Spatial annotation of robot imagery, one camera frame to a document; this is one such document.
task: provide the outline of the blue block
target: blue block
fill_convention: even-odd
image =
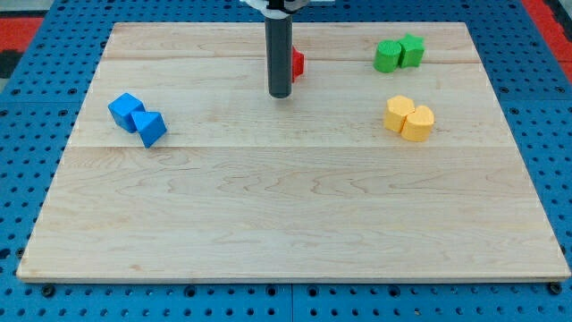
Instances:
[[[151,147],[167,132],[163,117],[158,112],[133,112],[131,117],[145,148]]]
[[[108,107],[115,123],[129,133],[133,133],[137,130],[135,123],[133,122],[133,118],[131,117],[131,113],[145,112],[143,102],[136,99],[129,93],[124,93],[119,96],[115,101],[111,102]]]

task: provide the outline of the wooden table surface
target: wooden table surface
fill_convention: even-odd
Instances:
[[[425,38],[376,72],[377,42]],[[18,276],[63,283],[464,283],[570,275],[463,23],[297,23],[307,72],[265,87],[258,23],[119,23]],[[151,149],[107,104],[163,114]],[[396,95],[429,140],[383,128]]]

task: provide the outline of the blue pegboard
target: blue pegboard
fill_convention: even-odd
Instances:
[[[114,22],[261,21],[238,0],[56,0],[0,96],[0,321],[572,320],[572,283],[50,285],[15,277]],[[337,0],[296,21],[464,21],[568,262],[572,88],[519,1]]]

